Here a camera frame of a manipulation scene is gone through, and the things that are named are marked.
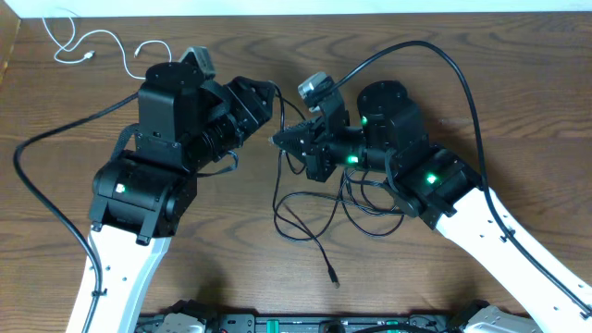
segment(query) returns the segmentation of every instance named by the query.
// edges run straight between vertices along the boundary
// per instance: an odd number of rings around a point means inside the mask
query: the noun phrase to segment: robotic arm
[[[273,143],[306,165],[308,179],[324,182],[337,165],[386,173],[384,188],[405,215],[420,217],[471,254],[544,332],[592,331],[590,286],[520,226],[470,166],[429,142],[419,107],[399,82],[375,82],[360,92],[361,128],[350,126],[339,90],[325,73],[306,80],[299,93],[312,112],[322,115],[276,134]],[[483,191],[490,191],[514,239],[567,292],[508,240],[494,223]],[[479,325],[473,330],[501,331],[495,318]]]
[[[131,332],[154,271],[197,194],[199,170],[231,152],[272,117],[275,86],[238,77],[213,81],[205,48],[179,62],[155,65],[139,91],[140,123],[126,127],[92,190],[89,243],[100,261],[87,259],[68,332],[81,332],[92,306],[94,269],[103,292],[90,332]],[[135,151],[125,150],[130,136]]]

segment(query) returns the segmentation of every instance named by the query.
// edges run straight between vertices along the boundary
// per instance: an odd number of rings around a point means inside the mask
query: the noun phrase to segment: wooden table
[[[235,76],[274,80],[302,105],[296,86],[317,71],[340,78],[361,60],[391,44],[426,40],[461,66],[479,111],[492,187],[502,201],[576,275],[592,281],[592,16],[590,14],[381,15],[244,18],[79,19],[79,35],[115,31],[128,49],[167,41],[179,57],[191,45],[209,48],[217,80]],[[52,24],[61,41],[66,20]],[[18,142],[85,117],[136,91],[118,47],[92,37],[73,55],[95,58],[78,66],[57,64],[40,20],[24,20],[0,91],[0,330],[63,331],[78,292],[84,255],[59,222],[19,182],[10,157]],[[164,61],[149,45],[137,75]],[[403,82],[423,108],[433,140],[473,165],[473,127],[453,72],[424,49],[389,55],[341,90],[353,115],[357,93],[376,80]],[[108,159],[119,131],[137,121],[137,104],[82,128],[33,145],[23,156],[32,180],[82,230],[95,172]],[[289,123],[298,121],[289,113]],[[272,224],[271,199],[278,150],[267,138],[275,118],[237,152],[238,171],[199,183],[199,194],[154,276],[143,306],[156,312],[179,299],[249,307],[260,313],[454,312],[487,299],[511,312],[524,310],[463,250],[419,219],[394,235],[373,240],[341,212],[321,241],[341,288],[312,243],[281,239]],[[280,193],[335,192],[339,172],[326,184],[288,174]],[[386,194],[371,192],[386,203]],[[314,199],[292,209],[321,228],[331,204]],[[367,228],[392,218],[364,218]]]

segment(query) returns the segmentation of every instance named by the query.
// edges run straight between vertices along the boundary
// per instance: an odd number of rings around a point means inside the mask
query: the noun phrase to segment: cable plug
[[[333,282],[333,286],[335,286],[336,289],[339,288],[339,279],[337,278],[337,273],[332,265],[329,265],[329,277],[331,278],[331,282]]]
[[[91,50],[84,54],[84,59],[90,59],[94,56],[94,50]]]

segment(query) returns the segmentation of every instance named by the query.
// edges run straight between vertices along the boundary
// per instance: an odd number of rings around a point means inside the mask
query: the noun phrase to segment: white cable
[[[93,35],[95,33],[98,32],[103,32],[103,33],[107,33],[109,35],[111,35],[115,41],[117,42],[117,45],[119,45],[119,49],[121,50],[121,54],[123,56],[123,68],[126,70],[126,72],[128,73],[128,75],[130,75],[133,79],[137,79],[137,80],[146,80],[145,77],[139,77],[139,76],[135,76],[133,74],[130,73],[130,70],[128,69],[128,62],[126,60],[126,52],[123,48],[123,45],[121,44],[121,41],[118,39],[118,37],[111,31],[106,31],[106,30],[95,30],[95,31],[90,31],[85,33],[82,37],[80,37],[80,39],[78,39],[78,41],[74,44],[74,46],[72,46],[71,48],[68,49],[68,46],[72,43],[72,41],[74,41],[74,37],[76,36],[76,25],[74,24],[74,20],[72,19],[71,16],[68,16],[68,19],[70,20],[70,23],[72,24],[72,36],[70,37],[70,39],[68,40],[68,42],[64,45],[62,45],[60,42],[57,41],[56,37],[54,37],[54,34],[49,30],[49,27],[47,26],[47,22],[45,21],[45,17],[41,17],[42,21],[43,21],[43,25],[45,26],[45,30],[47,31],[47,34],[49,34],[49,37],[52,39],[52,41],[54,41],[54,43],[59,46],[59,49],[55,52],[54,54],[54,60],[57,61],[58,63],[62,63],[62,64],[67,64],[67,65],[72,65],[72,64],[79,64],[87,59],[90,59],[94,56],[94,50],[87,52],[86,54],[84,54],[84,56],[78,60],[62,60],[60,58],[57,57],[57,55],[60,54],[60,52],[64,51],[64,52],[72,52],[74,51],[78,45],[88,36]],[[173,60],[173,55],[170,52],[170,47],[168,47],[168,44],[163,42],[163,41],[157,41],[157,40],[153,40],[153,41],[146,41],[144,43],[141,43],[140,46],[138,46],[138,48],[136,49],[136,51],[134,52],[134,57],[137,57],[140,54],[140,50],[142,49],[142,46],[148,44],[148,43],[161,43],[162,45],[164,45],[166,47],[166,50],[168,51],[168,62],[171,62]]]

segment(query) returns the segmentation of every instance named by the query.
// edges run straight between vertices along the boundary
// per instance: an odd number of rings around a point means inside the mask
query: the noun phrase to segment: white backdrop
[[[21,18],[589,11],[592,0],[5,0]],[[48,10],[55,13],[48,15]]]

